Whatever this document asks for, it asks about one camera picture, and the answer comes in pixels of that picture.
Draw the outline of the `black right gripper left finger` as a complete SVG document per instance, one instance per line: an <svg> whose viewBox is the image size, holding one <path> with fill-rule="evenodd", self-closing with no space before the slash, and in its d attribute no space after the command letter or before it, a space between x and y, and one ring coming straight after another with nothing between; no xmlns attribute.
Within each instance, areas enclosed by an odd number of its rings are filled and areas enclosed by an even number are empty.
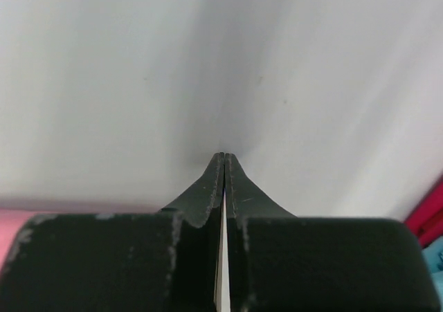
<svg viewBox="0 0 443 312"><path fill-rule="evenodd" d="M223 153L155 213L47 213L18 230L2 311L215 311Z"/></svg>

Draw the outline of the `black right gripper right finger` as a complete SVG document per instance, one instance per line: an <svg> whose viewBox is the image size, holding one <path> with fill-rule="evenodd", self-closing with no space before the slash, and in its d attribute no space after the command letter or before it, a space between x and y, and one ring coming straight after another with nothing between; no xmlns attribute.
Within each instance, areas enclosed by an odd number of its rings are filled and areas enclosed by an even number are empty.
<svg viewBox="0 0 443 312"><path fill-rule="evenodd" d="M297 217L225 156L232 311L436 311L421 248L401 222Z"/></svg>

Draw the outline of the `pink t shirt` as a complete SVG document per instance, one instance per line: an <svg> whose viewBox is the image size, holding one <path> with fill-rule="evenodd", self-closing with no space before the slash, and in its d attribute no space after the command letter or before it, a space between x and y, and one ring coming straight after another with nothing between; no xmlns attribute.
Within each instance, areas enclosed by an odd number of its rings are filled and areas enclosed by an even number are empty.
<svg viewBox="0 0 443 312"><path fill-rule="evenodd" d="M19 229L37 213L26 210L6 210L0 211L0 266L8 255L8 251Z"/></svg>

